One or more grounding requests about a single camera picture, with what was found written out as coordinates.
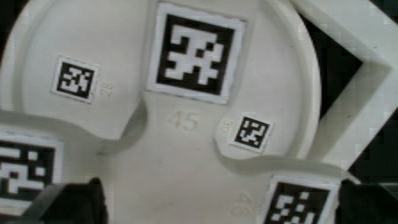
black and white square pattern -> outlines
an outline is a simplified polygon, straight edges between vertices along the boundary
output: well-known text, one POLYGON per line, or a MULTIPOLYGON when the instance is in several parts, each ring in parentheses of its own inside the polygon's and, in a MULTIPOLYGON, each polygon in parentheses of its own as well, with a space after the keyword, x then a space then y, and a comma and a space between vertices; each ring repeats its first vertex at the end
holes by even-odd
POLYGON ((243 22, 159 3, 147 89, 225 103, 243 22))
POLYGON ((90 103, 95 89, 97 67, 60 57, 53 80, 53 93, 90 103))
POLYGON ((238 145, 254 152, 263 152, 270 130, 270 122, 259 120, 254 117, 243 116, 231 144, 238 145))
POLYGON ((321 224, 337 185, 279 176, 270 186, 263 224, 321 224))
POLYGON ((62 145, 48 139, 0 134, 0 205, 19 208, 60 180, 62 145))

white frame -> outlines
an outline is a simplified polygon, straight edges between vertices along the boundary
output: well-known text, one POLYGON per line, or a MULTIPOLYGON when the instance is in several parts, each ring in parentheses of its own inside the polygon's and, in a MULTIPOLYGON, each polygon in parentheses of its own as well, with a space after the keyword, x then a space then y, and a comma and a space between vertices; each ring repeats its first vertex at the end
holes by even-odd
POLYGON ((147 75, 147 90, 207 101, 211 103, 218 104, 227 103, 234 81, 236 66, 238 66, 238 55, 241 52, 241 45, 243 45, 243 32, 245 32, 245 22, 238 18, 222 17, 222 15, 218 14, 209 14, 204 11, 193 10, 191 8, 181 7, 170 3, 161 2, 158 3, 156 29, 154 29, 149 75, 147 75), (229 29, 234 29, 234 38, 229 53, 229 65, 225 68, 222 92, 218 96, 156 83, 167 14, 172 14, 186 19, 197 20, 199 22, 209 23, 216 26, 227 27, 229 29))
POLYGON ((277 183, 280 183, 280 182, 287 183, 287 184, 296 184, 303 187, 318 188, 321 190, 328 190, 326 202, 325 202, 323 211, 319 214, 319 219, 318 219, 316 224, 325 223, 328 215, 330 215, 330 210, 334 208, 334 201, 335 201, 335 197, 337 197, 339 185, 332 182, 314 180, 307 177, 300 178, 296 176, 293 177, 293 176, 284 176, 284 175, 271 175, 268 189, 266 189, 266 197, 264 197, 266 199, 264 199, 264 204, 263 204, 263 210, 261 210, 261 213, 257 216, 255 224, 263 224, 263 222, 264 222, 264 217, 268 215, 268 209, 270 209, 270 203, 271 203, 277 183))
POLYGON ((398 26, 367 0, 289 0, 364 64, 319 121, 309 159, 348 169, 398 107, 398 26))
POLYGON ((238 146, 239 148, 250 150, 252 152, 263 154, 263 152, 264 152, 264 146, 268 144, 268 138, 270 138, 271 129, 273 129, 273 123, 268 120, 259 119, 255 116, 250 116, 248 114, 241 114, 241 116, 239 116, 239 122, 234 125, 232 134, 229 136, 229 144, 234 145, 234 146, 238 146), (263 142, 261 142, 259 148, 254 148, 248 145, 241 144, 239 142, 234 142, 234 138, 236 138, 236 135, 238 135, 238 132, 239 132, 239 126, 241 126, 241 122, 243 122, 243 118, 245 117, 250 118, 252 120, 263 122, 264 124, 268 124, 268 129, 266 129, 264 138, 263 138, 263 142))
MULTIPOLYGON (((35 146, 51 147, 55 149, 55 158, 53 158, 53 183, 60 183, 62 180, 62 169, 64 169, 64 143, 53 139, 39 136, 24 135, 21 133, 0 131, 0 140, 10 141, 21 144, 30 144, 35 146)), ((0 198, 0 213, 12 214, 8 210, 23 211, 30 206, 32 202, 21 200, 10 200, 0 198)))
POLYGON ((64 57, 64 56, 58 56, 58 61, 56 61, 56 70, 55 70, 55 75, 53 75, 53 86, 51 86, 51 93, 64 96, 65 98, 90 104, 92 103, 92 100, 94 100, 94 93, 95 93, 95 85, 97 85, 97 78, 99 78, 99 67, 87 64, 85 62, 64 57), (72 96, 71 94, 60 92, 56 90, 56 84, 58 84, 58 76, 60 76, 60 69, 62 69, 62 63, 69 63, 83 68, 88 68, 92 71, 94 71, 94 74, 92 74, 92 84, 90 84, 90 89, 88 89, 88 98, 83 99, 81 97, 76 97, 72 96))

dark gap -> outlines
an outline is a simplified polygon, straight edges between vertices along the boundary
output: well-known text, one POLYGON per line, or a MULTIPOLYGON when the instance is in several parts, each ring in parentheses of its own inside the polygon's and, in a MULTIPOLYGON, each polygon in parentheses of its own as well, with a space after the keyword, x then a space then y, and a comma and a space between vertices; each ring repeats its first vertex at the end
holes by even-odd
POLYGON ((394 23, 398 24, 398 1, 396 0, 369 0, 392 19, 394 23))
POLYGON ((398 110, 383 124, 350 173, 364 183, 398 183, 398 110))
POLYGON ((0 61, 12 25, 28 0, 0 0, 0 61))
POLYGON ((0 224, 7 223, 8 221, 16 219, 17 219, 17 216, 0 215, 0 224))
POLYGON ((314 45, 321 78, 319 118, 332 106, 339 93, 357 73, 362 61, 323 33, 310 21, 302 17, 314 45))

